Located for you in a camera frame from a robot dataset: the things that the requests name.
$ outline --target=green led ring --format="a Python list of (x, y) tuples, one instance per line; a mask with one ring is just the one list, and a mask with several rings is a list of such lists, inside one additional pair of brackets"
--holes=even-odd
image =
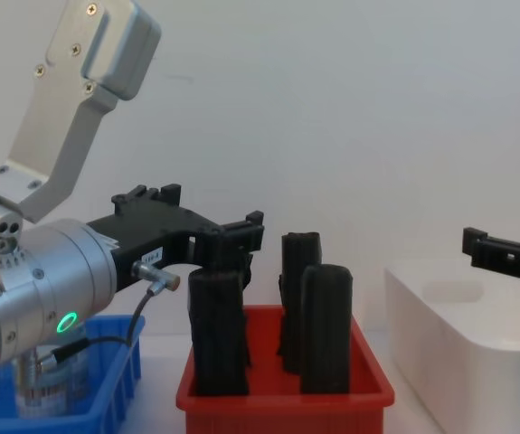
[(77, 318), (78, 315), (76, 312), (70, 312), (65, 315), (59, 325), (57, 325), (57, 333), (60, 334), (69, 330), (77, 322)]

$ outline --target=blue plastic bin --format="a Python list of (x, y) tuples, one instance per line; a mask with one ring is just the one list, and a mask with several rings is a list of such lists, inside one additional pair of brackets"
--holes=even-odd
[[(89, 338), (127, 336), (131, 316), (97, 316), (87, 321)], [(125, 420), (141, 377), (139, 334), (145, 318), (137, 322), (132, 348), (101, 343), (89, 348), (90, 393), (69, 416), (23, 420), (14, 404), (13, 369), (0, 368), (0, 434), (116, 434)]]

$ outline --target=red tray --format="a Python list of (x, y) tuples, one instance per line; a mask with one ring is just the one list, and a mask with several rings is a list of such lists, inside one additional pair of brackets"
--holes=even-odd
[(382, 434), (394, 390), (354, 320), (350, 394), (301, 395), (299, 376), (284, 373), (277, 356), (282, 308), (246, 307), (246, 314), (250, 395), (195, 396), (192, 351), (177, 392), (187, 434)]

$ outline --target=cable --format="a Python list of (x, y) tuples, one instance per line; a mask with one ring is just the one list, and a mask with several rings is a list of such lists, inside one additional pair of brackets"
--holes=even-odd
[(153, 290), (151, 288), (148, 289), (146, 294), (143, 296), (143, 298), (137, 305), (137, 308), (135, 309), (135, 312), (133, 313), (133, 317), (131, 318), (131, 322), (129, 323), (127, 339), (123, 339), (120, 336), (102, 336), (102, 337), (96, 337), (93, 339), (84, 337), (75, 342), (66, 344), (60, 348), (56, 348), (56, 349), (52, 350), (49, 355), (47, 355), (46, 357), (43, 357), (43, 359), (41, 359), (39, 364), (44, 367), (47, 367), (47, 366), (52, 367), (52, 366), (56, 365), (57, 363), (62, 363), (65, 360), (69, 359), (70, 357), (73, 357), (75, 354), (78, 354), (81, 351), (89, 348), (91, 345), (101, 344), (104, 342), (113, 342), (113, 343), (117, 343), (117, 344), (123, 344), (130, 348), (133, 345), (133, 337), (135, 335), (135, 329), (137, 328), (137, 322), (139, 321), (139, 318), (141, 317), (141, 313), (143, 312), (143, 309), (145, 308), (145, 306), (147, 305), (149, 300), (151, 298), (153, 298), (154, 296), (155, 296), (155, 293), (153, 292)]

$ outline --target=white background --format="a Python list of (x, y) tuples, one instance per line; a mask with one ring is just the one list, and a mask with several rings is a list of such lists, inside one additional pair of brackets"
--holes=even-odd
[[(99, 218), (136, 184), (182, 184), (218, 222), (260, 209), (247, 301), (279, 302), (281, 234), (320, 231), (369, 328), (392, 260), (457, 257), (467, 225), (520, 239), (520, 1), (141, 4), (165, 32), (142, 92), (105, 118), (47, 221)], [(0, 0), (0, 163), (62, 5)], [(149, 333), (186, 331), (185, 310), (185, 288), (155, 300)]]

